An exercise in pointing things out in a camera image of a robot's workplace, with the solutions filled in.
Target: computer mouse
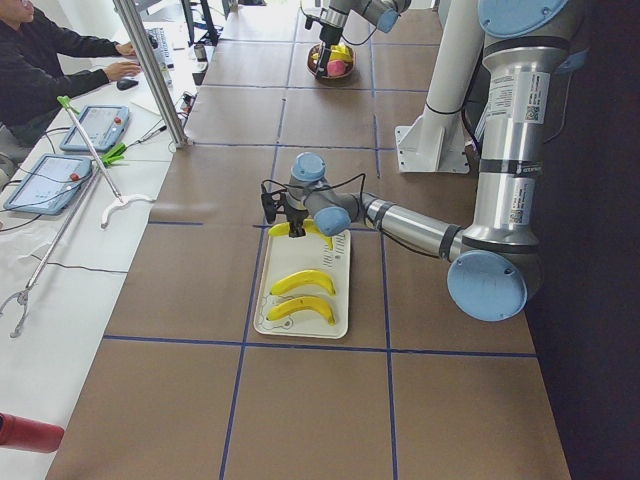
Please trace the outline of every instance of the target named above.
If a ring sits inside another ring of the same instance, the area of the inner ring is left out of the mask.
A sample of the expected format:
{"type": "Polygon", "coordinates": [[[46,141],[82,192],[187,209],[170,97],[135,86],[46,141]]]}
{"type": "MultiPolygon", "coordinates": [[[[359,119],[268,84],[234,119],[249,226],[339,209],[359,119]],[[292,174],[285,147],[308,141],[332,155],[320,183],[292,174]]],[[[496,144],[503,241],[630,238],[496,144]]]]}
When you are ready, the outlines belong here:
{"type": "Polygon", "coordinates": [[[138,84],[138,81],[133,78],[121,78],[116,83],[116,87],[118,90],[128,90],[131,87],[135,87],[138,84]]]}

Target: yellow banana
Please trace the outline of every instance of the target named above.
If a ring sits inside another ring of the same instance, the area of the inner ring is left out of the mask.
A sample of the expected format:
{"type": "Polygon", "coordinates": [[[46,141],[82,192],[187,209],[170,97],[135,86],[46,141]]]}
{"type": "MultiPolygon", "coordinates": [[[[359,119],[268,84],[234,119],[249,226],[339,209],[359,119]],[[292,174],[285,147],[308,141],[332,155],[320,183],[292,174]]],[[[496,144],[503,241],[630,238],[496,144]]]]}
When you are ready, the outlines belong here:
{"type": "Polygon", "coordinates": [[[271,287],[271,295],[284,295],[289,290],[309,284],[319,285],[324,288],[329,295],[336,294],[333,279],[328,273],[322,270],[300,270],[274,283],[271,287]]]}
{"type": "MultiPolygon", "coordinates": [[[[314,60],[318,60],[320,56],[319,53],[314,53],[311,58],[314,60]]],[[[339,43],[338,45],[333,45],[331,47],[331,56],[329,60],[342,60],[343,62],[353,62],[353,56],[351,52],[347,48],[347,46],[343,43],[339,43]]]]}
{"type": "MultiPolygon", "coordinates": [[[[318,227],[316,226],[313,220],[311,220],[310,218],[305,219],[302,222],[302,227],[305,229],[306,232],[318,235],[320,238],[322,238],[325,241],[325,243],[329,247],[329,250],[333,250],[333,239],[323,234],[318,229],[318,227]]],[[[289,223],[288,222],[278,223],[277,225],[274,225],[273,227],[271,227],[268,233],[270,237],[280,237],[282,235],[289,235],[289,223]]]]}
{"type": "Polygon", "coordinates": [[[336,320],[333,318],[333,310],[331,305],[324,298],[312,297],[310,295],[292,298],[286,302],[273,307],[267,314],[267,320],[274,322],[288,315],[299,312],[300,310],[313,310],[322,315],[329,325],[335,325],[336,320]]]}

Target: tablet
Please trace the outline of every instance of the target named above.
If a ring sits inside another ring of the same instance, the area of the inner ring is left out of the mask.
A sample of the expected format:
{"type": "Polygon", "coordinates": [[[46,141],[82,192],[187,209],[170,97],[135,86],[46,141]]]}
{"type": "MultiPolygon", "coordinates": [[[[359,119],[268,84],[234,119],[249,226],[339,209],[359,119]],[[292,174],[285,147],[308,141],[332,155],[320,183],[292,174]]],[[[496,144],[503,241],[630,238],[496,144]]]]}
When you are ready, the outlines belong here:
{"type": "Polygon", "coordinates": [[[40,157],[16,191],[4,202],[4,208],[56,215],[80,191],[90,174],[91,159],[88,157],[47,153],[40,157]]]}
{"type": "MultiPolygon", "coordinates": [[[[129,121],[129,108],[119,105],[87,105],[78,117],[96,152],[110,150],[124,133],[129,121]]],[[[88,152],[82,135],[74,126],[62,139],[65,152],[88,152]]]]}

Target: label sticker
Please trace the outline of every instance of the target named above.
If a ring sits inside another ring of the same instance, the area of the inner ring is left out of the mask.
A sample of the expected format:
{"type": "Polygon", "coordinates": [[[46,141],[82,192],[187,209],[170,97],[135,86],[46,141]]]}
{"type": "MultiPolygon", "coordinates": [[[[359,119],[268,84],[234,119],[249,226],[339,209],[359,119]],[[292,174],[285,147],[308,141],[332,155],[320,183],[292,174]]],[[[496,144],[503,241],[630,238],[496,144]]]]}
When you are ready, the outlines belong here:
{"type": "Polygon", "coordinates": [[[513,121],[544,123],[551,75],[541,72],[520,72],[516,87],[513,121]]]}
{"type": "Polygon", "coordinates": [[[531,206],[533,205],[533,189],[536,182],[533,178],[511,179],[512,195],[511,205],[504,212],[502,224],[507,227],[528,225],[531,218],[531,206]]]}
{"type": "Polygon", "coordinates": [[[486,121],[544,123],[550,78],[543,72],[518,72],[491,79],[486,121]]]}
{"type": "Polygon", "coordinates": [[[487,100],[487,118],[511,117],[513,114],[513,91],[516,83],[515,75],[504,75],[492,78],[487,100]]]}

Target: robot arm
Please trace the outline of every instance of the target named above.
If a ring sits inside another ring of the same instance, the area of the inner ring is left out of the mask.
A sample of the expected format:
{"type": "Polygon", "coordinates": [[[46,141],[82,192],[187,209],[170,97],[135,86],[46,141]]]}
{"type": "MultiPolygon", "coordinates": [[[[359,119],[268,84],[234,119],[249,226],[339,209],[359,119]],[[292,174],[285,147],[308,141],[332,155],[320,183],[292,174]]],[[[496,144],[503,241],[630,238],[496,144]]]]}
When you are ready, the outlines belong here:
{"type": "Polygon", "coordinates": [[[331,0],[323,8],[320,16],[306,15],[305,28],[311,29],[313,22],[322,25],[320,41],[322,51],[318,58],[316,78],[327,76],[327,63],[331,56],[331,47],[340,43],[342,31],[347,23],[349,12],[353,10],[378,30],[388,33],[402,12],[409,8],[411,0],[331,0]]]}
{"type": "Polygon", "coordinates": [[[478,3],[485,30],[483,63],[491,82],[469,227],[462,229],[362,192],[338,195],[325,178],[324,161],[312,153],[298,156],[286,193],[275,204],[269,204],[272,197],[263,190],[269,223],[275,220],[277,206],[283,207],[291,224],[291,236],[304,235],[302,221],[308,216],[328,236],[351,222],[363,222],[451,262],[449,292],[470,316],[498,321],[520,312],[542,284],[538,240],[529,223],[542,170],[538,155],[550,77],[563,71],[568,61],[580,63],[580,56],[572,55],[571,41],[586,24],[590,2],[558,0],[553,10],[541,0],[519,5],[527,10],[522,15],[514,15],[507,0],[478,3]]]}

